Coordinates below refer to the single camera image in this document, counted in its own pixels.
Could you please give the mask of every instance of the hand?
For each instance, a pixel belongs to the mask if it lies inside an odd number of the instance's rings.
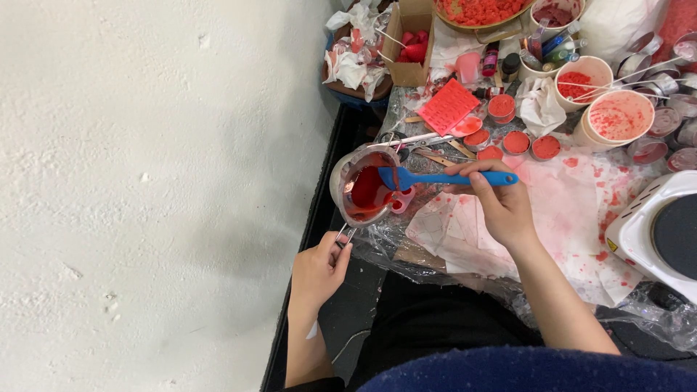
[[[296,255],[288,304],[289,319],[298,317],[313,322],[319,308],[344,282],[353,244],[339,248],[335,243],[337,234],[339,232],[326,232],[319,245]],[[348,239],[343,234],[339,238],[343,243]]]
[[[479,172],[509,172],[510,167],[498,159],[462,163],[445,168],[445,173],[468,176],[472,186],[450,184],[443,192],[455,195],[476,195],[484,209],[484,221],[493,239],[506,248],[516,247],[529,241],[537,241],[530,208],[528,189],[522,181],[513,185],[492,188]]]

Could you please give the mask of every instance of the blue silicone spatula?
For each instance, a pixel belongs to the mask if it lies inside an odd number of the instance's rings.
[[[395,184],[395,170],[398,184]],[[415,183],[456,183],[459,185],[471,185],[470,179],[460,174],[449,176],[443,174],[414,174],[405,167],[378,167],[380,178],[391,190],[406,190]],[[506,186],[518,182],[518,176],[507,172],[480,172],[491,186]]]

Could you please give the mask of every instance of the plastic wrap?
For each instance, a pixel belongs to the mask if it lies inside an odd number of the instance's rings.
[[[515,91],[519,83],[509,91]],[[403,118],[413,116],[404,105],[413,102],[415,88],[395,87],[392,90],[388,113],[381,133],[396,130],[407,136],[424,132],[423,123],[404,123]],[[568,114],[567,121],[556,132],[571,133],[582,112]],[[525,125],[515,118],[505,126],[495,127],[490,119],[484,120],[484,128],[491,130],[492,139],[503,138],[511,130],[523,130]],[[446,155],[460,156],[447,143],[431,146]],[[403,163],[412,172],[437,173],[443,166],[417,154],[411,154]],[[407,209],[400,214],[389,214],[385,219],[363,229],[353,237],[353,255],[372,264],[389,269],[416,283],[437,285],[464,285],[471,289],[487,292],[496,297],[505,307],[514,312],[526,325],[536,329],[537,324],[526,301],[520,283],[509,278],[490,280],[474,273],[448,274],[445,262],[430,255],[424,248],[406,238],[405,229],[409,222],[426,203],[441,191],[443,184],[415,184],[416,195]],[[648,298],[651,282],[642,282],[616,308],[597,307],[597,317],[604,322],[631,322],[642,331],[667,342],[680,351],[697,352],[697,307],[694,304],[680,306],[669,312],[653,304]]]

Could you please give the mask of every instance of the cardboard box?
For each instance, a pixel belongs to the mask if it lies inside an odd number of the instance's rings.
[[[403,47],[393,40],[385,39],[383,55],[390,60],[385,64],[390,70],[395,86],[419,87],[426,85],[431,64],[431,52],[434,46],[434,14],[432,0],[400,0],[392,9],[392,16],[388,23],[387,34],[396,40],[401,40],[405,31],[416,33],[419,30],[429,32],[429,46],[426,51],[426,60],[422,66],[419,63],[392,63],[397,60]]]

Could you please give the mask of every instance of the white wall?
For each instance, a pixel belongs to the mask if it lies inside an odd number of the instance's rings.
[[[338,6],[0,0],[0,391],[258,389]]]

